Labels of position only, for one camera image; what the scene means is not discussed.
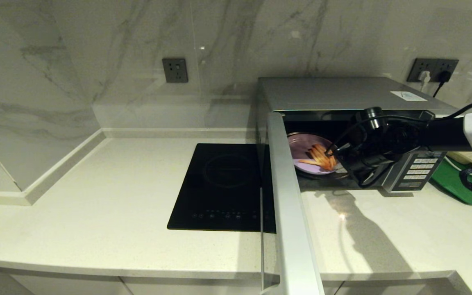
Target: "wall outlet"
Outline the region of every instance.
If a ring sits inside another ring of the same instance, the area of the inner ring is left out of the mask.
[[[453,75],[457,64],[457,59],[417,58],[414,60],[413,67],[409,72],[407,82],[420,82],[418,77],[422,71],[429,71],[431,73],[431,80],[429,82],[440,82],[440,73],[448,71]]]
[[[163,58],[163,70],[167,83],[189,82],[185,58]]]

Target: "white power cord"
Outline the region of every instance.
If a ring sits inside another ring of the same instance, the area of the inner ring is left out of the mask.
[[[420,75],[418,76],[418,80],[422,82],[422,86],[420,87],[420,91],[424,92],[425,86],[427,86],[427,83],[431,80],[431,72],[429,71],[422,71]]]
[[[451,162],[451,160],[448,158],[448,157],[444,157],[444,159],[456,170],[458,171],[462,171],[462,169],[458,168],[455,164],[453,164],[453,162]]]

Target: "black glass surface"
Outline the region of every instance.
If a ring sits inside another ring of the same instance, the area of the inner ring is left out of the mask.
[[[269,183],[264,177],[264,229],[275,233]],[[167,228],[260,231],[261,186],[255,144],[199,143]]]

